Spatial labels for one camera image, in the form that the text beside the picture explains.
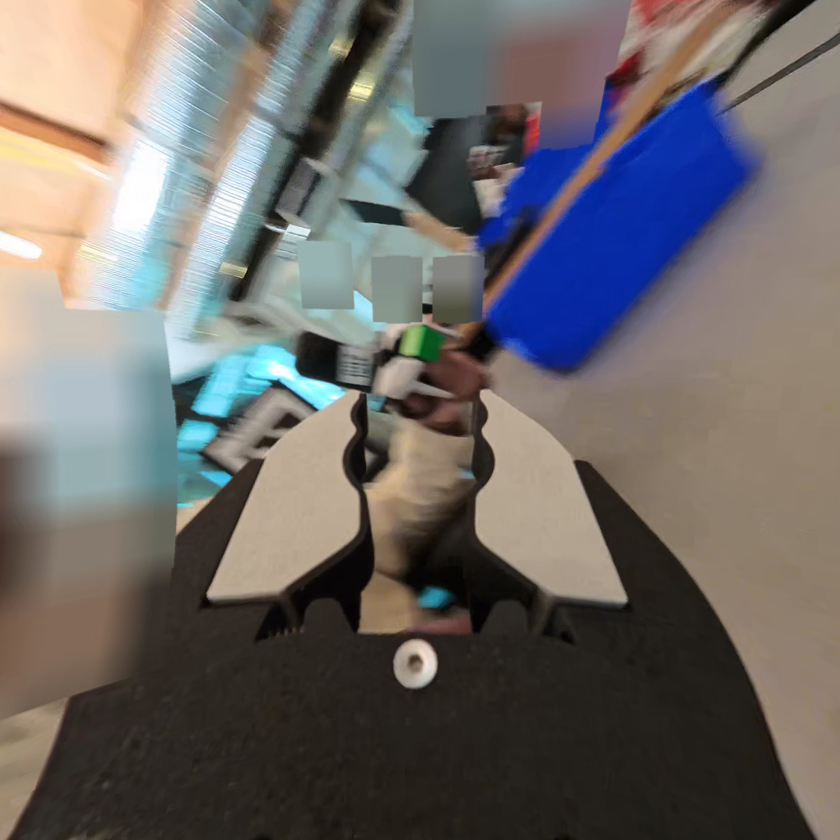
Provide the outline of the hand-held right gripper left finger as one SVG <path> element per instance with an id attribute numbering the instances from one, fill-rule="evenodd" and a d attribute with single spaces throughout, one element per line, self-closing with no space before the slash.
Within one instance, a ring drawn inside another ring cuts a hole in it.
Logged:
<path id="1" fill-rule="evenodd" d="M 255 482 L 206 592 L 214 606 L 277 606 L 302 628 L 315 602 L 333 601 L 353 633 L 373 573 L 363 488 L 366 396 L 346 392 L 278 440 Z"/>

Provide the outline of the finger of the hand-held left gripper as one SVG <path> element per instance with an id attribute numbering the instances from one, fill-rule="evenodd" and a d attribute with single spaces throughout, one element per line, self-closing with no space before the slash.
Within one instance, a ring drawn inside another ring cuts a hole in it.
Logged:
<path id="1" fill-rule="evenodd" d="M 421 381 L 427 363 L 423 360 L 393 356 L 380 365 L 374 373 L 371 394 L 384 400 L 402 402 L 411 395 L 427 396 L 441 400 L 450 400 L 455 396 L 428 382 Z"/>

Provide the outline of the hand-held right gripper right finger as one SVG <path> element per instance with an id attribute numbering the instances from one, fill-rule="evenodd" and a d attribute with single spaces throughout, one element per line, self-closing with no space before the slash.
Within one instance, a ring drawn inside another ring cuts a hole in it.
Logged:
<path id="1" fill-rule="evenodd" d="M 629 599 L 572 455 L 491 390 L 472 411 L 461 556 L 475 629 L 518 604 L 545 633 L 566 607 L 621 611 Z"/>

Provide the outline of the small green wooden cube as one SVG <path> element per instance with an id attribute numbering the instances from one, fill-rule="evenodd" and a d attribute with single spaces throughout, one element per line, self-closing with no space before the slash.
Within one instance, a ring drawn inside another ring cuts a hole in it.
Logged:
<path id="1" fill-rule="evenodd" d="M 396 343 L 395 351 L 407 359 L 423 364 L 438 362 L 448 336 L 428 323 L 408 325 Z"/>

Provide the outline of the blue plastic bin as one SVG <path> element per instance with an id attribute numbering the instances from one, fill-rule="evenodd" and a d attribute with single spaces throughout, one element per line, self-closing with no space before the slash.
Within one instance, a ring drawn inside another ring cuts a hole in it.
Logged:
<path id="1" fill-rule="evenodd" d="M 714 80 L 689 89 L 614 154 L 485 316 L 479 353 L 549 371 L 592 357 L 754 177 L 760 158 Z"/>
<path id="2" fill-rule="evenodd" d="M 502 244 L 523 212 L 540 214 L 550 206 L 591 151 L 592 145 L 586 144 L 530 154 L 509 181 L 498 210 L 483 223 L 477 235 L 478 247 L 488 249 Z"/>

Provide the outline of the person's left forearm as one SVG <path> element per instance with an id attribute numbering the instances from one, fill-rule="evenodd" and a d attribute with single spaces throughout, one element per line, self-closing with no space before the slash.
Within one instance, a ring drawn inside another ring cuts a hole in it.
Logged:
<path id="1" fill-rule="evenodd" d="M 413 557 L 454 513 L 473 484 L 474 442 L 407 419 L 391 438 L 389 460 L 365 488 L 374 551 L 373 582 L 406 587 Z"/>

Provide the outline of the person's left hand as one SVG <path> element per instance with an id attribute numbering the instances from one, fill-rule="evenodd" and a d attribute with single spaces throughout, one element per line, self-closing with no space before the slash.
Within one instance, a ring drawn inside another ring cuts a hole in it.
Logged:
<path id="1" fill-rule="evenodd" d="M 413 392 L 402 403 L 403 416 L 438 434 L 466 436 L 469 405 L 489 385 L 486 366 L 465 352 L 443 350 L 436 362 L 423 368 L 418 381 L 450 396 Z"/>

